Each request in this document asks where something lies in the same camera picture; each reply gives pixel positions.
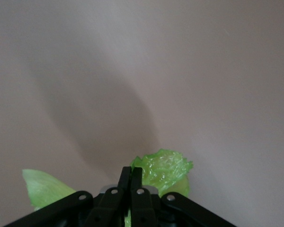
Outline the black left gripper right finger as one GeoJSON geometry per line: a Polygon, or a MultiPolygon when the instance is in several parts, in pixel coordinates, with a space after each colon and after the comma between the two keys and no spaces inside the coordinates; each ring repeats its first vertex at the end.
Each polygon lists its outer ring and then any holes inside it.
{"type": "Polygon", "coordinates": [[[235,227],[178,192],[162,197],[142,185],[142,168],[131,177],[131,224],[133,227],[235,227]]]}

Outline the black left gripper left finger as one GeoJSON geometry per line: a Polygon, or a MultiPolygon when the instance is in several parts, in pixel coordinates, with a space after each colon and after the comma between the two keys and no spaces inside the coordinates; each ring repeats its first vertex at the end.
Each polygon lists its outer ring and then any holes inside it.
{"type": "Polygon", "coordinates": [[[75,191],[46,172],[25,169],[22,176],[35,211],[10,227],[122,227],[127,213],[125,197],[131,168],[122,169],[119,182],[93,197],[75,191]]]}

